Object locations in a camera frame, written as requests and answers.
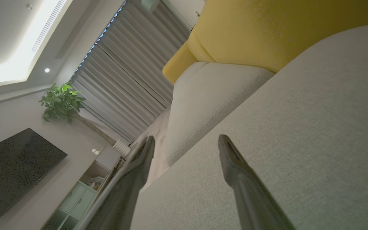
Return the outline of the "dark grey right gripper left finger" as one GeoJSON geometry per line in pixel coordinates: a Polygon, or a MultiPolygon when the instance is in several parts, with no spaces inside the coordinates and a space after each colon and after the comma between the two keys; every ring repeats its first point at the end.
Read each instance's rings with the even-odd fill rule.
{"type": "Polygon", "coordinates": [[[155,138],[146,137],[85,215],[86,230],[129,230],[139,191],[147,182],[155,138]]]}

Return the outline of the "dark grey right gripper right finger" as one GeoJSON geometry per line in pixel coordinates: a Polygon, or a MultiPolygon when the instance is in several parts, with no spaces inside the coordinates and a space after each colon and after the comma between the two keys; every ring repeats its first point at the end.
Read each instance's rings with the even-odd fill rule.
{"type": "Polygon", "coordinates": [[[218,138],[226,183],[233,189],[243,230],[293,230],[294,226],[231,139],[218,138]]]}

